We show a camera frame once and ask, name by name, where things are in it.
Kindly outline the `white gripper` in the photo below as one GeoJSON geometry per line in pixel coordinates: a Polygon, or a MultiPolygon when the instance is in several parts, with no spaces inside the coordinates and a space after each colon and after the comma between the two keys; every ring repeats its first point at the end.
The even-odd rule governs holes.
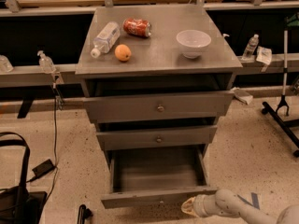
{"type": "Polygon", "coordinates": [[[188,215],[196,217],[207,217],[207,212],[204,206],[205,195],[197,195],[185,201],[181,206],[181,211],[188,215]]]}

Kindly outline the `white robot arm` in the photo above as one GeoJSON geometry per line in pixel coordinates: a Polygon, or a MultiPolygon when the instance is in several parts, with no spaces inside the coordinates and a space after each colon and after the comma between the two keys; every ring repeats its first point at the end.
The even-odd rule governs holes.
{"type": "Polygon", "coordinates": [[[278,218],[242,201],[228,189],[218,189],[215,194],[199,194],[185,201],[181,211],[194,217],[240,217],[247,224],[299,224],[299,205],[285,208],[278,218]]]}

